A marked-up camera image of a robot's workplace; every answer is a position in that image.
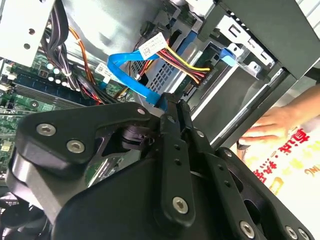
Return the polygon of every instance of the metal frame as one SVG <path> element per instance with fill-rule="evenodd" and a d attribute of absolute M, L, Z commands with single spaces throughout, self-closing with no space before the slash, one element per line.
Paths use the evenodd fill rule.
<path fill-rule="evenodd" d="M 54 3 L 55 0 L 5 1 L 0 22 L 0 56 L 31 67 Z"/>

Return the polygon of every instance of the wire bundle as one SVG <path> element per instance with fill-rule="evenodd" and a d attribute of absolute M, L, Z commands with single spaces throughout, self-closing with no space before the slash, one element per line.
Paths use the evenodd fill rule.
<path fill-rule="evenodd" d="M 210 68 L 199 68 L 188 64 L 169 46 L 167 46 L 165 49 L 160 50 L 157 55 L 161 59 L 165 60 L 168 64 L 189 75 L 197 85 L 200 84 L 201 79 L 206 76 L 206 73 L 210 71 Z"/>
<path fill-rule="evenodd" d="M 46 28 L 41 45 L 49 61 L 61 69 L 73 90 L 79 89 L 75 76 L 72 75 L 64 42 L 68 38 L 68 19 L 61 0 L 57 0 L 50 14 L 51 29 Z"/>
<path fill-rule="evenodd" d="M 47 28 L 45 30 L 41 39 L 41 45 L 49 61 L 61 69 L 66 76 L 71 89 L 80 90 L 85 98 L 89 96 L 97 101 L 97 104 L 118 103 L 116 99 L 97 87 L 95 78 L 88 65 L 85 46 L 76 31 L 69 27 L 67 15 L 61 0 L 56 0 L 50 15 L 50 22 L 51 29 Z M 81 48 L 86 77 L 82 76 L 82 72 L 76 66 L 71 68 L 69 64 L 67 48 L 64 43 L 68 38 L 69 31 Z"/>

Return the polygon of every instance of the metal bracket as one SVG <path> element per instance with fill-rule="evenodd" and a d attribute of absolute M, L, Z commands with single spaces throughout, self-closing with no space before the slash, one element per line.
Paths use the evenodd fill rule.
<path fill-rule="evenodd" d="M 55 0 L 5 1 L 0 22 L 0 56 L 31 67 L 54 3 Z M 13 20 L 15 16 L 22 20 Z"/>
<path fill-rule="evenodd" d="M 232 17 L 224 16 L 217 25 L 220 32 L 230 41 L 248 48 L 264 65 L 273 67 L 275 61 Z"/>

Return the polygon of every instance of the capacitor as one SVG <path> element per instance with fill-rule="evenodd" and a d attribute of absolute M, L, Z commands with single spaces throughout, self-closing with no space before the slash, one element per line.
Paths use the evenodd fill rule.
<path fill-rule="evenodd" d="M 68 79 L 66 77 L 62 78 L 61 85 L 66 87 L 68 85 Z"/>
<path fill-rule="evenodd" d="M 54 65 L 52 63 L 48 63 L 46 65 L 46 68 L 49 69 L 49 70 L 52 70 L 52 69 L 54 69 Z"/>
<path fill-rule="evenodd" d="M 60 76 L 56 76 L 55 79 L 54 79 L 54 82 L 55 82 L 56 84 L 60 84 L 60 83 L 61 83 Z"/>
<path fill-rule="evenodd" d="M 58 68 L 55 68 L 55 69 L 53 69 L 53 73 L 54 73 L 54 74 L 59 74 L 59 73 L 60 73 L 60 70 L 59 70 Z"/>
<path fill-rule="evenodd" d="M 55 80 L 55 75 L 54 75 L 53 73 L 49 73 L 49 75 L 48 75 L 48 80 L 49 80 L 50 82 L 53 82 L 53 81 Z"/>

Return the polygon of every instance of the white label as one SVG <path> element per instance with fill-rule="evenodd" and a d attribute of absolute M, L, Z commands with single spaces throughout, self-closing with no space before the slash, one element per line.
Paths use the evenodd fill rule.
<path fill-rule="evenodd" d="M 104 63 L 99 63 L 99 65 L 96 67 L 95 72 L 97 74 L 100 74 L 104 77 L 111 77 L 112 73 L 109 71 L 107 65 L 105 65 Z"/>
<path fill-rule="evenodd" d="M 105 65 L 103 62 L 99 63 L 99 65 L 95 69 L 95 72 L 104 76 L 103 81 L 106 84 L 108 84 L 111 79 L 122 84 L 122 82 L 118 80 L 118 78 L 109 70 L 107 65 Z"/>
<path fill-rule="evenodd" d="M 139 47 L 139 51 L 144 60 L 147 60 L 151 56 L 155 55 L 160 50 L 167 46 L 165 37 L 161 32 L 155 35 L 153 38 L 146 41 Z"/>

